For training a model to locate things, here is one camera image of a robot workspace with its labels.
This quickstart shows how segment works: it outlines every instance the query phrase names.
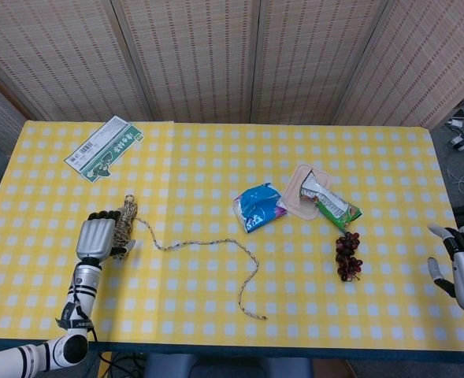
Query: snack package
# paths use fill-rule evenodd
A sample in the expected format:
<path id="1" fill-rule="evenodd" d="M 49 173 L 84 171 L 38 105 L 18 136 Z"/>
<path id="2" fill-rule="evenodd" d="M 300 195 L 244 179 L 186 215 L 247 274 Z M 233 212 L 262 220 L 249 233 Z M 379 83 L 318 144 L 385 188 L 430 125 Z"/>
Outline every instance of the snack package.
<path id="1" fill-rule="evenodd" d="M 358 207 L 322 187 L 312 171 L 309 172 L 300 187 L 300 198 L 314 202 L 325 217 L 342 232 L 347 230 L 349 223 L 362 215 Z"/>
<path id="2" fill-rule="evenodd" d="M 271 183 L 244 191 L 233 201 L 233 211 L 247 233 L 282 217 L 287 212 L 280 199 L 280 193 Z"/>

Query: green snack wrapper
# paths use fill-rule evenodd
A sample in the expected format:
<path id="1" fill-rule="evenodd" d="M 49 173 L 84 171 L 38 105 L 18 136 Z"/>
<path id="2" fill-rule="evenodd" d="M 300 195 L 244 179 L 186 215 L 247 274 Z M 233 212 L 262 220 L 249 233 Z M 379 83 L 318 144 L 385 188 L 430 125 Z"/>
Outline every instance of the green snack wrapper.
<path id="1" fill-rule="evenodd" d="M 357 206 L 344 201 L 335 193 L 322 187 L 312 171 L 309 172 L 300 187 L 300 198 L 315 203 L 325 217 L 342 232 L 347 230 L 349 223 L 362 215 Z"/>

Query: grapes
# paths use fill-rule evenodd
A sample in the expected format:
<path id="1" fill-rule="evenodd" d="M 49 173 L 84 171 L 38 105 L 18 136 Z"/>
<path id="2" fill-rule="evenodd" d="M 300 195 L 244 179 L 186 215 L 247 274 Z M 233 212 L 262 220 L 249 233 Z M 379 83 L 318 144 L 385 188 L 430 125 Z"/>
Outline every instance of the grapes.
<path id="1" fill-rule="evenodd" d="M 359 280 L 357 273 L 362 271 L 362 260 L 358 260 L 354 255 L 359 246 L 359 234 L 355 232 L 346 232 L 344 236 L 339 237 L 336 241 L 336 256 L 335 261 L 339 267 L 336 270 L 340 279 L 343 282 Z"/>

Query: floor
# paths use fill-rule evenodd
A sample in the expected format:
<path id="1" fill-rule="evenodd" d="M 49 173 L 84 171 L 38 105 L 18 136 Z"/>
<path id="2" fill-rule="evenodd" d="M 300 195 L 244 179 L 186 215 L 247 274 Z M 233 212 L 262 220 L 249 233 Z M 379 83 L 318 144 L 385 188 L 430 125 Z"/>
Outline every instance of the floor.
<path id="1" fill-rule="evenodd" d="M 464 206 L 464 184 L 458 188 L 457 179 L 464 176 L 464 151 L 457 152 L 447 147 L 447 142 L 455 136 L 451 130 L 440 127 L 432 132 L 432 139 L 436 149 L 440 168 L 444 175 L 447 193 L 453 207 Z M 0 182 L 6 170 L 9 159 L 0 152 Z M 132 361 L 123 360 L 119 363 L 132 371 L 135 366 Z M 435 362 L 418 361 L 358 361 L 352 360 L 351 364 L 359 378 L 464 378 L 464 365 L 441 364 Z M 97 376 L 98 356 L 92 351 L 86 360 L 73 368 L 56 372 L 40 373 L 40 377 L 46 378 L 78 378 L 82 376 Z M 114 376 L 122 376 L 115 371 Z"/>

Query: table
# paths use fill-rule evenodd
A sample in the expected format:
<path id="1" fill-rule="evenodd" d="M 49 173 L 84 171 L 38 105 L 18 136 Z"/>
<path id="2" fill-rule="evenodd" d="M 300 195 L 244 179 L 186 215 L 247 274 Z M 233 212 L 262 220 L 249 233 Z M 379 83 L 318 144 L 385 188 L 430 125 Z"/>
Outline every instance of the table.
<path id="1" fill-rule="evenodd" d="M 426 267 L 437 256 L 450 272 L 427 223 L 454 225 L 426 130 L 135 122 L 144 140 L 111 177 L 88 183 L 63 160 L 100 125 L 29 121 L 21 132 L 0 186 L 0 341 L 62 333 L 54 318 L 77 262 L 80 225 L 132 193 L 163 245 L 220 237 L 247 245 L 261 267 L 243 299 L 269 319 L 237 306 L 254 267 L 243 251 L 164 253 L 135 223 L 128 259 L 103 264 L 92 314 L 109 348 L 464 359 L 443 353 L 464 351 L 464 313 Z M 339 231 L 325 218 L 288 214 L 247 235 L 232 212 L 239 193 L 264 182 L 283 190 L 303 162 L 330 173 L 332 189 L 364 213 L 351 227 L 362 235 L 358 282 L 339 281 Z"/>

